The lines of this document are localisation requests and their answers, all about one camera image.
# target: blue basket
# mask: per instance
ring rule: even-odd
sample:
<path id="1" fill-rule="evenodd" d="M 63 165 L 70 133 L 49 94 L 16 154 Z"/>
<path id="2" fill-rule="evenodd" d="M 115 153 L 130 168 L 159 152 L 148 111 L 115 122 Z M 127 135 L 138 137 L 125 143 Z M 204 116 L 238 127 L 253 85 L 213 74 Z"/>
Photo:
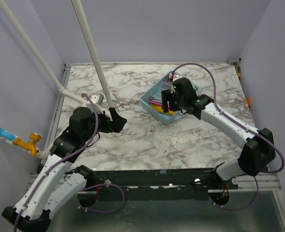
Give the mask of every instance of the blue basket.
<path id="1" fill-rule="evenodd" d="M 168 125 L 170 122 L 172 122 L 179 114 L 180 111 L 177 111 L 174 115 L 166 115 L 158 113 L 155 109 L 151 107 L 151 104 L 149 103 L 150 99 L 156 98 L 157 95 L 161 95 L 161 91 L 163 89 L 160 89 L 160 86 L 162 83 L 165 82 L 166 76 L 169 75 L 172 71 L 168 72 L 161 80 L 159 80 L 155 85 L 153 85 L 152 88 L 150 88 L 146 93 L 144 93 L 140 97 L 140 101 L 142 104 L 142 107 L 145 108 L 150 114 L 158 118 L 161 122 L 163 122 L 165 125 Z M 199 90 L 198 86 L 194 86 L 194 89 L 196 91 Z"/>

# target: white wall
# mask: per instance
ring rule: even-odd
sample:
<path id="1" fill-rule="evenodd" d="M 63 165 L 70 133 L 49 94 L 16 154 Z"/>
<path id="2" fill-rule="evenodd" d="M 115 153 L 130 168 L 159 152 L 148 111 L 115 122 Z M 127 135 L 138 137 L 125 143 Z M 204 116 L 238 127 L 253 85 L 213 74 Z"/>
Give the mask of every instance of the white wall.
<path id="1" fill-rule="evenodd" d="M 273 131 L 285 156 L 285 0 L 271 1 L 241 57 L 241 84 L 255 124 Z M 285 169 L 279 177 L 285 196 Z"/>
<path id="2" fill-rule="evenodd" d="M 31 0 L 65 63 L 91 62 L 70 1 Z M 82 0 L 101 61 L 238 58 L 270 0 Z"/>
<path id="3" fill-rule="evenodd" d="M 31 2 L 15 0 L 8 4 L 61 79 L 64 66 Z M 56 87 L 0 12 L 0 125 L 23 140 L 32 131 L 46 138 L 56 97 Z M 44 143 L 43 139 L 38 146 L 42 148 Z M 0 141 L 0 232 L 12 231 L 1 213 L 23 196 L 37 164 L 27 152 Z"/>

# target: white pole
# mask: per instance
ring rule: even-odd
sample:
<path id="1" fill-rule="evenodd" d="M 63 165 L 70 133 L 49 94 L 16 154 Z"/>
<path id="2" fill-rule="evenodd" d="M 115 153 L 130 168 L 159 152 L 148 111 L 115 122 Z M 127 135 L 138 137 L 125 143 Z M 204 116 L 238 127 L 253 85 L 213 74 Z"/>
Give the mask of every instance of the white pole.
<path id="1" fill-rule="evenodd" d="M 19 35 L 22 37 L 24 42 L 27 44 L 27 46 L 30 48 L 32 53 L 35 55 L 37 60 L 40 62 L 42 67 L 45 69 L 47 74 L 51 77 L 52 81 L 56 84 L 57 89 L 62 94 L 66 95 L 66 96 L 68 96 L 70 98 L 73 98 L 73 99 L 75 99 L 76 101 L 78 101 L 80 103 L 84 103 L 85 101 L 81 97 L 78 97 L 77 95 L 72 94 L 72 93 L 68 92 L 66 89 L 64 89 L 64 87 L 58 81 L 57 77 L 54 75 L 53 71 L 51 70 L 51 68 L 49 67 L 49 65 L 45 61 L 45 59 L 41 56 L 40 52 L 38 51 L 36 46 L 31 41 L 30 37 L 27 35 L 27 33 L 22 28 L 22 26 L 19 23 L 19 21 L 17 20 L 17 18 L 14 16 L 14 14 L 10 10 L 10 8 L 7 6 L 7 4 L 3 0 L 0 0 L 0 8 L 3 11 L 3 13 L 6 15 L 6 17 L 9 19 L 11 24 L 14 26 L 16 31 L 19 33 Z"/>
<path id="2" fill-rule="evenodd" d="M 86 16 L 85 16 L 81 1 L 80 0 L 71 0 L 71 3 L 72 3 L 73 8 L 75 10 L 75 15 L 76 15 L 78 22 L 80 24 L 85 42 L 89 48 L 90 56 L 92 57 L 95 69 L 96 69 L 98 77 L 99 77 L 100 84 L 102 85 L 102 88 L 103 88 L 103 91 L 105 94 L 105 98 L 107 99 L 109 107 L 114 107 L 114 104 L 113 104 L 113 101 L 111 99 L 110 92 L 108 89 L 108 85 L 107 85 L 107 82 L 105 80 L 105 75 L 104 75 L 102 66 L 100 64 L 98 53 L 96 51 L 96 47 L 94 44 L 92 34 L 90 33 L 90 28 L 89 28 L 88 22 L 86 20 Z"/>

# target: marble tabletop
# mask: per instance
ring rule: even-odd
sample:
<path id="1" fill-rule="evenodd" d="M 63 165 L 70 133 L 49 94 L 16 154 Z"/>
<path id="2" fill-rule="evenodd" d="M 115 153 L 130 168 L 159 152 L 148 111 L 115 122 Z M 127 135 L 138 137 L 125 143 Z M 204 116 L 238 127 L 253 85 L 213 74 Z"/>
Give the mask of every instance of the marble tabletop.
<path id="1" fill-rule="evenodd" d="M 224 63 L 205 66 L 215 77 L 218 104 L 254 126 L 235 68 Z M 214 126 L 190 115 L 178 116 L 169 125 L 164 125 L 142 108 L 140 96 L 175 67 L 177 64 L 104 65 L 117 112 L 128 122 L 119 134 L 101 133 L 101 139 L 86 149 L 72 168 L 79 165 L 93 170 L 209 168 L 238 157 L 241 149 Z M 185 66 L 178 73 L 198 85 L 202 93 L 213 96 L 211 78 L 200 67 Z M 77 95 L 103 93 L 91 65 L 72 66 L 67 89 Z M 75 100 L 65 97 L 58 133 L 78 106 Z M 105 100 L 103 108 L 108 111 Z"/>

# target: gray floor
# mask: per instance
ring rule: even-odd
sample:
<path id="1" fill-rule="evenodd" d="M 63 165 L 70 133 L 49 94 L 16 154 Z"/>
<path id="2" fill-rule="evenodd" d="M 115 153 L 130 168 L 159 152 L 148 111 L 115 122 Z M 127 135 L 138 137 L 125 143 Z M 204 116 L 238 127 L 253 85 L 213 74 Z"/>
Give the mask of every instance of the gray floor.
<path id="1" fill-rule="evenodd" d="M 254 193 L 234 192 L 230 207 L 247 204 Z M 97 203 L 112 209 L 117 203 Z M 226 211 L 210 202 L 127 202 L 119 212 L 85 213 L 72 198 L 55 216 L 48 232 L 283 232 L 272 192 L 260 192 L 258 201 L 243 211 Z"/>

